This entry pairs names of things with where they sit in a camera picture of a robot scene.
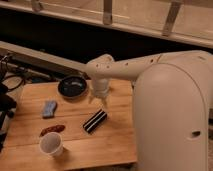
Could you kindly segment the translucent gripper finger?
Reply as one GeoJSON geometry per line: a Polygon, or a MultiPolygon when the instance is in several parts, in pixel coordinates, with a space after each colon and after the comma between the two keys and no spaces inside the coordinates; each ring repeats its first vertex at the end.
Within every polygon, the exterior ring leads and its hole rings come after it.
{"type": "Polygon", "coordinates": [[[95,99],[95,96],[93,94],[90,94],[88,99],[89,99],[88,102],[92,103],[92,101],[95,99]]]}
{"type": "Polygon", "coordinates": [[[107,108],[108,107],[108,104],[107,104],[107,98],[102,98],[102,104],[104,106],[104,108],[107,108]]]}

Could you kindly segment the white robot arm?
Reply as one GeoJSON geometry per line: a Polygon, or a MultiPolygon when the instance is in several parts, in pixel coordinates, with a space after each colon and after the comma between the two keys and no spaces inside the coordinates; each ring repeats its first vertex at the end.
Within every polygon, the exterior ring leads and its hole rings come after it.
{"type": "Polygon", "coordinates": [[[92,93],[104,98],[111,78],[133,83],[138,171],[208,171],[208,120],[213,109],[213,54],[160,53],[86,64],[92,93]]]}

